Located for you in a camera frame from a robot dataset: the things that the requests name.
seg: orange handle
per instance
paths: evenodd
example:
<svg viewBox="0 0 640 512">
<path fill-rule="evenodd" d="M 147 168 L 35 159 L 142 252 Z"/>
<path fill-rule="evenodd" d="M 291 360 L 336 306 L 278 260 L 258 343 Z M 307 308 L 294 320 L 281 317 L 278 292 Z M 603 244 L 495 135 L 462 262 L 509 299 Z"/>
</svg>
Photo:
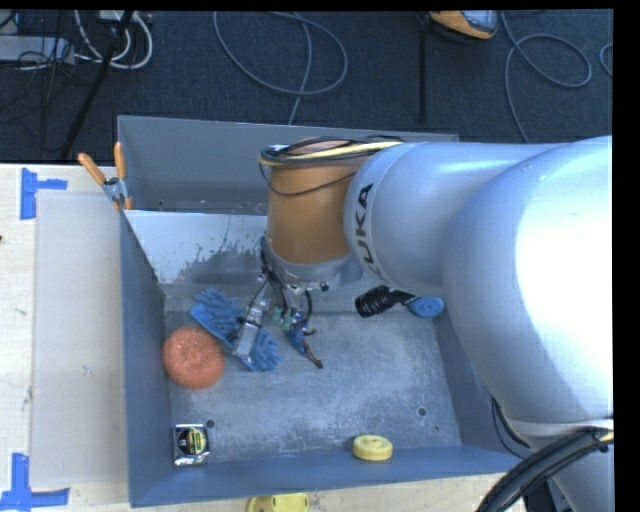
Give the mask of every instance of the orange handle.
<svg viewBox="0 0 640 512">
<path fill-rule="evenodd" d="M 102 186 L 107 182 L 104 173 L 87 153 L 78 153 L 78 162 L 82 164 L 98 185 Z"/>
<path fill-rule="evenodd" d="M 116 162 L 116 171 L 118 178 L 124 179 L 127 177 L 127 166 L 124 163 L 124 154 L 122 153 L 122 143 L 116 142 L 113 146 L 113 159 Z"/>
</svg>

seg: orange ball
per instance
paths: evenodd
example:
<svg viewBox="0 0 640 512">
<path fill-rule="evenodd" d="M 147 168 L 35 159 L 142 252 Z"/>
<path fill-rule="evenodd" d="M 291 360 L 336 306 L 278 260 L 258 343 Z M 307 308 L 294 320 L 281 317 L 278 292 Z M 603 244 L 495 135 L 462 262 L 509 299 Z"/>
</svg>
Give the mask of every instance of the orange ball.
<svg viewBox="0 0 640 512">
<path fill-rule="evenodd" d="M 173 331 L 162 346 L 169 377 L 186 388 L 213 386 L 224 371 L 224 353 L 218 340 L 201 327 Z"/>
</svg>

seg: brown cylinder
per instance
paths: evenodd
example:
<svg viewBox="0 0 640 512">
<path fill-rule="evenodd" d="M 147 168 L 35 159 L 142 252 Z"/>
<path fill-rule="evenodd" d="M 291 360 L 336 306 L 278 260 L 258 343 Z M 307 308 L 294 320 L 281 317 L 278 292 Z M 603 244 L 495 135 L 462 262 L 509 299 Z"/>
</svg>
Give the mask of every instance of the brown cylinder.
<svg viewBox="0 0 640 512">
<path fill-rule="evenodd" d="M 319 142 L 301 148 L 306 154 L 339 146 L 339 141 Z M 349 254 L 344 237 L 344 201 L 351 177 L 368 157 L 292 163 L 272 167 L 271 186 L 284 194 L 331 183 L 313 192 L 282 196 L 269 192 L 267 238 L 284 260 L 305 265 L 323 263 Z"/>
</svg>

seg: gray bin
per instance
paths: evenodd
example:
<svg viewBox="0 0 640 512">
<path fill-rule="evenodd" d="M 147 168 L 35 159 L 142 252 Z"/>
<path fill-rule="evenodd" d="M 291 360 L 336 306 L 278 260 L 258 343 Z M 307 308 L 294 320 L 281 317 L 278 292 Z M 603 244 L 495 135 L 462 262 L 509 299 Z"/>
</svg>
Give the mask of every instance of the gray bin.
<svg viewBox="0 0 640 512">
<path fill-rule="evenodd" d="M 255 290 L 268 190 L 259 150 L 378 132 L 130 116 L 118 132 L 136 208 L 120 224 L 133 507 L 498 473 L 518 462 L 446 309 L 433 320 L 402 307 L 363 319 L 353 298 L 375 284 L 366 277 L 314 292 L 309 343 L 323 369 L 275 327 L 282 361 L 272 372 L 251 372 L 229 355 L 215 386 L 190 391 L 164 369 L 168 334 L 196 323 L 195 293 L 216 287 L 246 305 Z M 172 427 L 207 420 L 206 463 L 175 467 Z M 362 434 L 391 440 L 392 458 L 354 457 Z"/>
</svg>

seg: bin floor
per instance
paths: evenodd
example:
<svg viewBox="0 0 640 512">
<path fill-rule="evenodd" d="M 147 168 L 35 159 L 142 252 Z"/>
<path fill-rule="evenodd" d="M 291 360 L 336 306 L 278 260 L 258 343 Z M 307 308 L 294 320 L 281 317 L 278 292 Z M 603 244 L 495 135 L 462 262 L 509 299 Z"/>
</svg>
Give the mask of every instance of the bin floor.
<svg viewBox="0 0 640 512">
<path fill-rule="evenodd" d="M 166 313 L 167 332 L 195 324 Z M 396 448 L 460 444 L 433 325 L 406 310 L 363 319 L 319 313 L 307 341 L 324 368 L 270 328 L 282 357 L 275 370 L 252 372 L 227 354 L 216 385 L 171 383 L 174 423 L 205 423 L 210 461 L 349 449 L 355 436 L 388 437 Z"/>
</svg>

